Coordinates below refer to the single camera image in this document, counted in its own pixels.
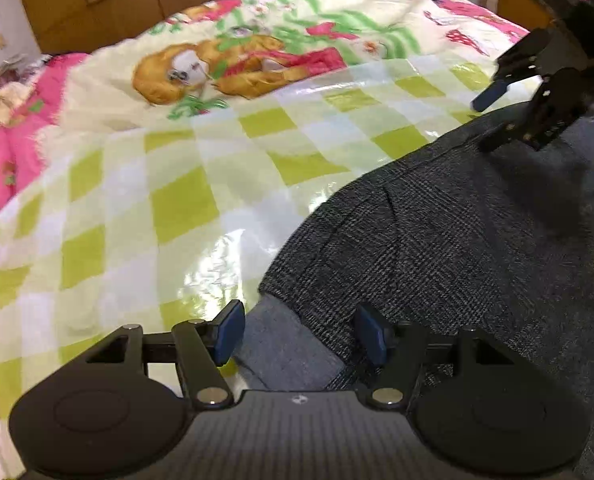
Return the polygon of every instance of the cartoon print blanket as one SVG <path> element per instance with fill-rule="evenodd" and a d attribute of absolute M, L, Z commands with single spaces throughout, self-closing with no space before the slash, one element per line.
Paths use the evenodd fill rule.
<path fill-rule="evenodd" d="M 72 69 L 48 168 L 0 213 L 0 480 L 21 394 L 126 322 L 252 308 L 303 219 L 468 122 L 521 34 L 465 0 L 228 0 Z"/>

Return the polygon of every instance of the floral blanket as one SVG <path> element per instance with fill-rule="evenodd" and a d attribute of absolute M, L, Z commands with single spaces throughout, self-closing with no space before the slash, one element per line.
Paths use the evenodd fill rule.
<path fill-rule="evenodd" d="M 471 120 L 524 33 L 465 0 L 227 0 L 73 68 L 48 168 L 0 212 L 0 480 L 25 391 L 122 324 L 252 308 L 306 216 Z"/>

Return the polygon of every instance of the checkered tablecloth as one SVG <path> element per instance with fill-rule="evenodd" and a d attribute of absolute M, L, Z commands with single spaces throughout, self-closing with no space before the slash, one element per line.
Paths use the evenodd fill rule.
<path fill-rule="evenodd" d="M 127 322 L 251 308 L 309 213 L 471 120 L 493 71 L 453 53 L 368 63 L 56 160 L 0 214 L 0 478 L 22 469 L 6 420 L 24 391 Z"/>

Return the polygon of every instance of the metal screw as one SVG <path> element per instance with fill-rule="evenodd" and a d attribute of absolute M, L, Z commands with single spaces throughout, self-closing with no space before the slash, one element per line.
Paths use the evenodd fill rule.
<path fill-rule="evenodd" d="M 202 404 L 221 404 L 228 400 L 228 392 L 223 388 L 211 386 L 201 390 L 197 394 L 197 400 Z"/>
<path fill-rule="evenodd" d="M 380 388 L 372 393 L 372 399 L 379 404 L 397 404 L 404 400 L 404 394 L 396 388 Z"/>

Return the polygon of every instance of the pink blanket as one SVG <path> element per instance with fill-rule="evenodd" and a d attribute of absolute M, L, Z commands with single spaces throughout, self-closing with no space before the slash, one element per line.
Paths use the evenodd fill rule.
<path fill-rule="evenodd" d="M 14 112 L 8 126 L 0 126 L 0 209 L 43 171 L 36 134 L 56 124 L 68 71 L 87 54 L 67 54 L 48 62 L 34 92 Z"/>

